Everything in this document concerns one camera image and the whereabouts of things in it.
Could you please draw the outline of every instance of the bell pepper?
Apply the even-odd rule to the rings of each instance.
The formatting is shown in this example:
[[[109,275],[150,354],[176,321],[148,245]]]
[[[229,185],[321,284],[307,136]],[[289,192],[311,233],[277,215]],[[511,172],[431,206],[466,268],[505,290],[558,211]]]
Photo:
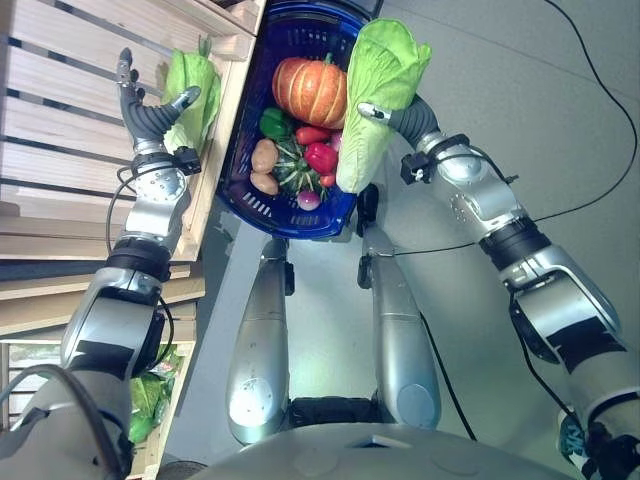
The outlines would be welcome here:
[[[291,136],[293,125],[286,114],[274,107],[265,108],[260,117],[260,131],[272,140],[281,140]]]
[[[320,175],[333,173],[338,166],[338,152],[320,142],[312,143],[307,147],[304,159]]]
[[[300,145],[309,145],[315,142],[329,140],[331,132],[326,128],[300,127],[296,130],[296,140]]]

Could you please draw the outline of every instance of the robot leg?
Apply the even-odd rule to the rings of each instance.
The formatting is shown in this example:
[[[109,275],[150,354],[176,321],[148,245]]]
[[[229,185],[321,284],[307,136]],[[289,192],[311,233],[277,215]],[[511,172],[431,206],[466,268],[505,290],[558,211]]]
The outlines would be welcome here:
[[[284,297],[293,270],[286,260],[286,240],[274,238],[263,249],[236,338],[226,404],[231,432],[243,444],[277,432],[288,406]]]
[[[434,429],[440,393],[426,328],[393,245],[375,224],[363,228],[358,283],[373,291],[374,355],[383,418]]]

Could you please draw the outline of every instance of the pumpkin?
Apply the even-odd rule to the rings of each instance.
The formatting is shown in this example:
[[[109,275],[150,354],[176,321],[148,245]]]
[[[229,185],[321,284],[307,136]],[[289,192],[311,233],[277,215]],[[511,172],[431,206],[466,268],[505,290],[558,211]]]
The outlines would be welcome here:
[[[347,75],[331,64],[330,53],[324,61],[285,58],[273,74],[271,88],[280,108],[298,120],[316,127],[343,127]]]

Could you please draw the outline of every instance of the blue basket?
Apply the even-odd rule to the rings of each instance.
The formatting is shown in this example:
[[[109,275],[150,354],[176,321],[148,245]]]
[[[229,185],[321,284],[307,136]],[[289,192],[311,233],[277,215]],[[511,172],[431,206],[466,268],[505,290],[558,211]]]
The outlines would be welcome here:
[[[358,31],[366,20],[346,9],[326,4],[287,2],[273,5],[266,13],[243,100],[238,110],[218,195],[240,218],[276,237],[320,238],[338,235],[355,205],[355,195],[335,186],[315,210],[306,212],[294,198],[271,197],[249,181],[251,153],[262,138],[258,121],[262,111],[277,106],[271,93],[271,78],[287,57],[333,61],[347,70]]]

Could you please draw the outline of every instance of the gray floor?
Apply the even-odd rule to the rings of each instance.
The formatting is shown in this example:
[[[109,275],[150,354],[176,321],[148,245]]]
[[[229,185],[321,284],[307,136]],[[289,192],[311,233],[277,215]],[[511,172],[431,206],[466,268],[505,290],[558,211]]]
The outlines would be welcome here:
[[[640,4],[562,2],[584,35],[602,79],[638,122]],[[419,93],[444,131],[464,132],[506,174],[533,217],[573,206],[607,188],[624,169],[631,135],[597,87],[569,25],[541,0],[387,0],[382,16],[404,21],[433,48]],[[466,238],[429,188],[404,187],[399,139],[377,181],[382,224],[403,249],[442,247]],[[541,224],[616,306],[623,337],[640,345],[636,164],[612,195]],[[265,237],[243,224],[233,244],[210,326],[167,452],[211,463],[239,448],[224,415],[224,386],[235,332]],[[288,300],[291,396],[363,395],[374,388],[371,299],[356,287],[360,241],[292,242],[297,292]],[[506,307],[508,297],[478,248],[400,259],[431,321],[452,381],[479,439],[571,473],[555,452],[557,408],[524,367]],[[566,398],[556,368],[537,364]],[[443,393],[440,428],[463,434]]]

